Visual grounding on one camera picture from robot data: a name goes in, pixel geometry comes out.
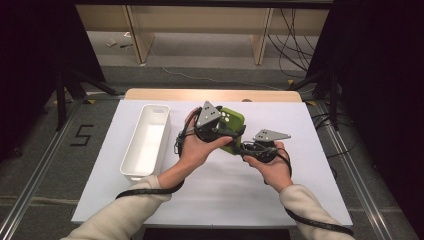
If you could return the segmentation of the aluminium floor rail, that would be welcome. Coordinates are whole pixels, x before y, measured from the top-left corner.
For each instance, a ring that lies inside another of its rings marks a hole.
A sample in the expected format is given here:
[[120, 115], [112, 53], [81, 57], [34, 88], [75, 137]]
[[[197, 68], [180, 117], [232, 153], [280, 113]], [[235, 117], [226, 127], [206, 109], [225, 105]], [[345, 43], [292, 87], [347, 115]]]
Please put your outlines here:
[[53, 139], [50, 141], [25, 188], [15, 201], [15, 204], [13, 205], [6, 219], [1, 224], [0, 240], [12, 239], [12, 236], [18, 228], [26, 210], [28, 209], [33, 196], [41, 185], [61, 143], [63, 142], [63, 139], [68, 132], [75, 114], [80, 109], [82, 104], [83, 102], [81, 100], [74, 100], [70, 104], [69, 110], [65, 114], [66, 120], [64, 121], [63, 125], [55, 132]]
[[367, 220], [372, 227], [377, 240], [394, 240], [394, 235], [389, 231], [389, 225], [383, 217], [382, 212], [378, 209], [377, 203], [371, 195], [371, 188], [365, 182], [359, 172], [358, 166], [352, 158], [351, 151], [355, 145], [349, 147], [343, 140], [340, 132], [341, 124], [338, 123], [339, 130], [336, 131], [329, 120], [325, 120], [325, 129], [331, 138], [331, 142], [336, 149], [334, 158], [338, 158], [344, 166], [349, 181], [355, 190], [355, 195], [361, 203], [361, 209], [367, 216]]

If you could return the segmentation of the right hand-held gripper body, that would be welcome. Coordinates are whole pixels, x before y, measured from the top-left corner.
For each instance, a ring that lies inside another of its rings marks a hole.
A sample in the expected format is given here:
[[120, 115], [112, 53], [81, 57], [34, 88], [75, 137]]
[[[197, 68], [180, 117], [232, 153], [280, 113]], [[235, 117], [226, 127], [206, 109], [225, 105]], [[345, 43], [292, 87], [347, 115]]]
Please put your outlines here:
[[278, 154], [275, 141], [290, 138], [290, 134], [262, 129], [253, 137], [253, 141], [241, 144], [241, 155], [252, 156], [262, 163], [269, 163]]

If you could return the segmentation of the person's left hand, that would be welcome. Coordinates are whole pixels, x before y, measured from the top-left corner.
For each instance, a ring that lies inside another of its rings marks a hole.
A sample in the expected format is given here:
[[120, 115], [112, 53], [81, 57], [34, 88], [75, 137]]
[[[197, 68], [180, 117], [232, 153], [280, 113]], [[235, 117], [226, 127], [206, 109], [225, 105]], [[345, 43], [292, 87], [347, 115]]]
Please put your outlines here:
[[214, 150], [232, 141], [230, 136], [224, 136], [212, 142], [204, 142], [195, 133], [194, 121], [186, 118], [186, 123], [188, 127], [183, 136], [182, 153], [177, 163], [178, 168], [184, 171], [194, 171], [205, 163]]

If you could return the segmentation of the light wooden table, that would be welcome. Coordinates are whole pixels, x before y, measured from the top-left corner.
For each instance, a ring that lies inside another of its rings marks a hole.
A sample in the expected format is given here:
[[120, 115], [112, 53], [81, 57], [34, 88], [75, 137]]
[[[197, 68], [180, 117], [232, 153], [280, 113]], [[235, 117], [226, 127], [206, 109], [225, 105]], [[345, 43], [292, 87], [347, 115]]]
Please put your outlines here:
[[295, 91], [218, 90], [218, 89], [153, 89], [131, 88], [125, 100], [163, 101], [231, 101], [231, 102], [295, 102], [302, 101]]

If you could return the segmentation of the white table cover sheet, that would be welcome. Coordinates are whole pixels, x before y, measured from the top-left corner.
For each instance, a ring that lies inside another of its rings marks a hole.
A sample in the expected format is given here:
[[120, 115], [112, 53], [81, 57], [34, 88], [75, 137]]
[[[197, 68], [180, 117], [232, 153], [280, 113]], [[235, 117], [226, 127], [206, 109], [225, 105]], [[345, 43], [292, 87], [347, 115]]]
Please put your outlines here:
[[[120, 165], [144, 100], [119, 102], [96, 163], [72, 217], [82, 223], [131, 186]], [[345, 226], [352, 223], [336, 185], [308, 109], [301, 102], [229, 102], [227, 108], [244, 115], [251, 139], [262, 129], [289, 134], [284, 145], [291, 159], [292, 179], [310, 189], [324, 209]], [[240, 157], [214, 151], [170, 201], [148, 219], [149, 225], [196, 227], [282, 228], [293, 220], [274, 189]]]

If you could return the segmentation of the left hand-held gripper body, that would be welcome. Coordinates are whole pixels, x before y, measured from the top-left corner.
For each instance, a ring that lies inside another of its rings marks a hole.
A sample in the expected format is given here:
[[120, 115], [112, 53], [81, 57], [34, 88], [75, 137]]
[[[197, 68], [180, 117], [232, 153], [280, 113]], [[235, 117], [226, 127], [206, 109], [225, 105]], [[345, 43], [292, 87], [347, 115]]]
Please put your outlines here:
[[207, 143], [213, 142], [223, 136], [234, 137], [234, 131], [229, 128], [219, 127], [221, 112], [209, 101], [206, 101], [200, 110], [194, 124], [196, 136]]

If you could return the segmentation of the green cartoon phone case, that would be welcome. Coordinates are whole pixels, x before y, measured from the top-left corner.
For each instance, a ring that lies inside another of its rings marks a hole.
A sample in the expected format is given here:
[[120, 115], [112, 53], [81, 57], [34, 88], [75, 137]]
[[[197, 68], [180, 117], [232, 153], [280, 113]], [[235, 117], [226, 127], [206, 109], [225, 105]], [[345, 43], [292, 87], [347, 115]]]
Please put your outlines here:
[[[226, 107], [222, 108], [221, 116], [220, 116], [220, 120], [218, 124], [218, 132], [219, 132], [219, 128], [230, 127], [231, 129], [236, 130], [242, 125], [245, 125], [245, 118], [242, 114]], [[232, 155], [236, 155], [234, 152], [234, 147], [237, 142], [241, 142], [241, 138], [242, 136], [238, 138], [233, 138], [233, 140], [229, 144], [222, 147], [222, 150]]]

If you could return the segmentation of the black curtain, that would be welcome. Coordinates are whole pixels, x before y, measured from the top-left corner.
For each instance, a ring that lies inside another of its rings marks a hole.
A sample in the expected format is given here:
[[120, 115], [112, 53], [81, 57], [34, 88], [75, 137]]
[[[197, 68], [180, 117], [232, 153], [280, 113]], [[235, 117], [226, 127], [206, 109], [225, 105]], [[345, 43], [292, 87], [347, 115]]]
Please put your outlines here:
[[75, 98], [105, 77], [72, 0], [0, 0], [0, 162], [18, 147], [58, 82]]
[[310, 73], [329, 70], [387, 187], [424, 238], [424, 0], [333, 0]]

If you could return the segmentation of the beige wooden shelf unit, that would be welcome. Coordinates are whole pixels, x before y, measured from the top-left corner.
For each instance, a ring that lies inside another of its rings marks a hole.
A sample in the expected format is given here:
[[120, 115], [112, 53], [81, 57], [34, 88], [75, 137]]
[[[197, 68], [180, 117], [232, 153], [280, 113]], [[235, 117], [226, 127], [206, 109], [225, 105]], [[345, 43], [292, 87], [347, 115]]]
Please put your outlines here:
[[147, 61], [157, 33], [244, 34], [250, 37], [254, 62], [262, 63], [268, 35], [321, 34], [326, 10], [294, 8], [171, 7], [130, 5], [78, 5], [87, 31], [128, 32], [136, 59]]

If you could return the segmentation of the person's right hand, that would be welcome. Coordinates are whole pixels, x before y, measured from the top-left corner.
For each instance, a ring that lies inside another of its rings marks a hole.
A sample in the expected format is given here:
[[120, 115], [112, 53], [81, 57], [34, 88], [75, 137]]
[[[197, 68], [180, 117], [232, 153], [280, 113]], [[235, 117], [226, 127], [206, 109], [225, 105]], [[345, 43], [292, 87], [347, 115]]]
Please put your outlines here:
[[275, 141], [274, 144], [278, 154], [271, 162], [262, 163], [252, 156], [244, 156], [243, 160], [249, 166], [257, 169], [262, 175], [264, 182], [280, 193], [291, 186], [293, 181], [291, 179], [289, 155], [285, 150], [284, 144], [279, 141]]

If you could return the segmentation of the black metal stand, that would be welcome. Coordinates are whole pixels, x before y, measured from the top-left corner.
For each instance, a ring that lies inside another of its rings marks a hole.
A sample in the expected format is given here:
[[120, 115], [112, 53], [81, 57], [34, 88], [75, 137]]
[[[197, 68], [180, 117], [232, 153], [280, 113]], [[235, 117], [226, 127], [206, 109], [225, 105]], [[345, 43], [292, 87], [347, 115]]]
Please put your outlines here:
[[69, 67], [62, 68], [58, 72], [56, 80], [56, 100], [58, 110], [57, 131], [60, 131], [67, 121], [65, 91], [68, 91], [73, 99], [82, 100], [87, 97], [87, 92], [81, 85], [82, 82], [88, 83], [89, 85], [94, 86], [111, 96], [124, 95], [124, 92], [115, 90], [107, 86], [105, 83], [90, 77], [88, 74]]
[[333, 128], [338, 131], [337, 123], [337, 98], [338, 98], [338, 81], [333, 70], [319, 70], [316, 73], [308, 74], [305, 79], [299, 83], [289, 86], [288, 91], [297, 91], [308, 84], [315, 84], [312, 95], [315, 99], [324, 99], [329, 97], [330, 110], [329, 121]]

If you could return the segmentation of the white plastic storage box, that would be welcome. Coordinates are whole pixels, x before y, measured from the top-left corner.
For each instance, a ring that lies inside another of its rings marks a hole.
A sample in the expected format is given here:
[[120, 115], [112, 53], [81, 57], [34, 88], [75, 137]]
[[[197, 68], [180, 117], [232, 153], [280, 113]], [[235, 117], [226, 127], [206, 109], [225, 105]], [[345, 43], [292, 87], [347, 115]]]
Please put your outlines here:
[[170, 108], [166, 105], [145, 105], [122, 160], [121, 174], [133, 182], [159, 174], [170, 130]]

